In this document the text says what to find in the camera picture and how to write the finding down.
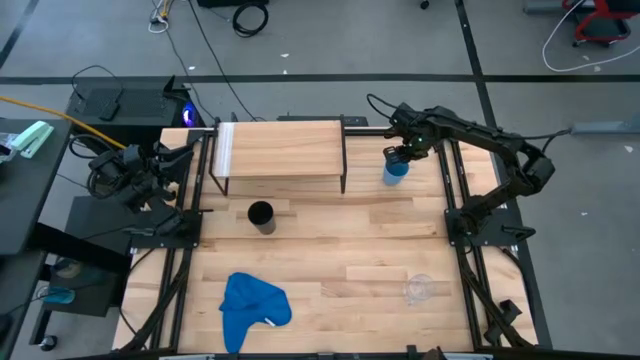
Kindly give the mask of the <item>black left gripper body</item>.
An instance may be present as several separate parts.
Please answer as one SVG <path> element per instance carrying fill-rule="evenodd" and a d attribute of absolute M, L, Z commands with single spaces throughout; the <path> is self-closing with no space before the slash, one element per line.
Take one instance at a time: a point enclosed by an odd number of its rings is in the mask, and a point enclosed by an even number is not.
<path fill-rule="evenodd" d="M 174 159 L 161 159 L 160 148 L 152 151 L 148 159 L 148 170 L 151 174 L 151 183 L 153 188 L 166 188 L 172 183 L 179 183 L 181 176 L 165 176 L 164 164 Z"/>

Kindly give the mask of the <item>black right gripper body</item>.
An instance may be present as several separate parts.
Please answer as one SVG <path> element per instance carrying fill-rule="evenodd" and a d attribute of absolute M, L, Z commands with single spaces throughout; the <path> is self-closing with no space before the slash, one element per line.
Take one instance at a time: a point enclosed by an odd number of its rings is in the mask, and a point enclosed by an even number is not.
<path fill-rule="evenodd" d="M 441 140 L 435 123 L 440 109 L 436 106 L 417 112 L 408 104 L 401 103 L 389 119 L 391 126 L 385 131 L 384 138 L 401 137 L 402 144 L 393 147 L 397 151 L 399 147 L 409 148 L 412 151 L 411 161 L 428 157 L 429 151 Z"/>

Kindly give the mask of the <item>blue plastic cup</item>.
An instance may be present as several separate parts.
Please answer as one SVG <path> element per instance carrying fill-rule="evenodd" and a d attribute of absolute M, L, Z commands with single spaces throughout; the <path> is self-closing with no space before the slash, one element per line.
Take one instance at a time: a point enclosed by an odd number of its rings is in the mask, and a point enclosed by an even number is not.
<path fill-rule="evenodd" d="M 383 183 L 386 186 L 398 185 L 408 174 L 409 164 L 404 162 L 392 163 L 387 161 L 383 170 Z"/>

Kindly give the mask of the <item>tall black cup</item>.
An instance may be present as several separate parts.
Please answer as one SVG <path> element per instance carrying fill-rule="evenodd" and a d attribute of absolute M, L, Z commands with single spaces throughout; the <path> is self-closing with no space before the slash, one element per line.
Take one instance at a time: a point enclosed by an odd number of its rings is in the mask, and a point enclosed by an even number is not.
<path fill-rule="evenodd" d="M 266 201 L 251 204 L 247 216 L 251 224 L 263 235 L 270 235 L 276 229 L 274 209 Z"/>

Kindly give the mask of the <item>wooden shelf with black legs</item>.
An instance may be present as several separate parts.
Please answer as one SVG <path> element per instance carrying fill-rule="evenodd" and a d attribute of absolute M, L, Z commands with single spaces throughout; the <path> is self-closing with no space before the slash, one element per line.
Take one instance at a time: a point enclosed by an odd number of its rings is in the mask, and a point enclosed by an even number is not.
<path fill-rule="evenodd" d="M 343 119 L 222 122 L 212 139 L 209 176 L 223 195 L 233 178 L 337 176 L 346 191 Z"/>

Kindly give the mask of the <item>black computer tower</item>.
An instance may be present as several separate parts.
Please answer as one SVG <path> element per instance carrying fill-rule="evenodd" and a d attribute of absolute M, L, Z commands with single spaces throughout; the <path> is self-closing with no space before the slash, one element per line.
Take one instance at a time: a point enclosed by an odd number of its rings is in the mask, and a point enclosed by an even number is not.
<path fill-rule="evenodd" d="M 111 102 L 120 109 L 112 121 L 99 115 Z M 153 148 L 165 128 L 202 128 L 205 123 L 189 88 L 174 77 L 153 82 L 82 80 L 69 99 L 66 114 L 127 146 Z"/>

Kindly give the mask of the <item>mint green stapler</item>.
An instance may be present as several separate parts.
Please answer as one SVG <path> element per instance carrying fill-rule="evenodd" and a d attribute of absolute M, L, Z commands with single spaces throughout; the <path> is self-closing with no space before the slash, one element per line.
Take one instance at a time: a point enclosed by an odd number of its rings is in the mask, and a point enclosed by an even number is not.
<path fill-rule="evenodd" d="M 31 159 L 53 131 L 52 125 L 37 121 L 11 141 L 11 149 L 19 152 L 23 158 Z"/>

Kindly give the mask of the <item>black side desk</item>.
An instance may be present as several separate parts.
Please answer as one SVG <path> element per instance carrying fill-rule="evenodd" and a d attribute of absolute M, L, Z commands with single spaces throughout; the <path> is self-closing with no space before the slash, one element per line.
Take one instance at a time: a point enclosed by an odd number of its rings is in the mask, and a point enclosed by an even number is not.
<path fill-rule="evenodd" d="M 31 158 L 18 150 L 0 164 L 0 256 L 28 247 L 59 168 L 70 133 L 65 120 L 46 120 L 53 131 Z"/>

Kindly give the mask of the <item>clear plastic bag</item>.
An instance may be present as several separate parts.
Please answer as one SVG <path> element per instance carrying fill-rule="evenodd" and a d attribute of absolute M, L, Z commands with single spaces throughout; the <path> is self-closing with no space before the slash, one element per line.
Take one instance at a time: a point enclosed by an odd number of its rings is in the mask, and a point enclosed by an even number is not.
<path fill-rule="evenodd" d="M 11 161 L 15 156 L 12 142 L 17 137 L 18 135 L 15 133 L 0 132 L 0 164 Z"/>

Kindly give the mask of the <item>blue cloth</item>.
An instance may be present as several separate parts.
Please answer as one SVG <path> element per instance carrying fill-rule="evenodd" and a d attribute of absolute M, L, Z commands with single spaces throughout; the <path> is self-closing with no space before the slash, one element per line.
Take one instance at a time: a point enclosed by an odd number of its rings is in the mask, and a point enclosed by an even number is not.
<path fill-rule="evenodd" d="M 240 352 L 254 324 L 281 327 L 293 317 L 283 289 L 243 272 L 235 272 L 228 277 L 219 311 L 222 313 L 224 345 L 228 353 Z"/>

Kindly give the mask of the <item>blue object under desk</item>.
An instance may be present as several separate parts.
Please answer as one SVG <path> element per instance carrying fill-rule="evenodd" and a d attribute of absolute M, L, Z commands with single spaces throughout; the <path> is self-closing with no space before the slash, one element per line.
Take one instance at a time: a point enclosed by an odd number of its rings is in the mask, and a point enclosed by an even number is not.
<path fill-rule="evenodd" d="M 76 297 L 73 289 L 57 286 L 43 286 L 36 292 L 36 298 L 49 304 L 71 304 Z"/>

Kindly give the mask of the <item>black bracket on frame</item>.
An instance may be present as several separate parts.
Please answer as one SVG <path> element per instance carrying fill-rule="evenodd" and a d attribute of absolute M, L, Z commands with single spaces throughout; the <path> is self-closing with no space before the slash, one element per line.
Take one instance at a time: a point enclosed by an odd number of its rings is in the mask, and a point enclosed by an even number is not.
<path fill-rule="evenodd" d="M 522 311 L 511 301 L 504 300 L 499 304 L 500 319 L 502 319 L 507 325 L 511 325 L 512 322 L 522 313 Z M 487 331 L 484 333 L 484 338 L 492 345 L 497 345 L 498 341 L 504 337 L 508 342 L 510 339 L 507 333 L 502 330 L 495 320 L 491 320 Z"/>

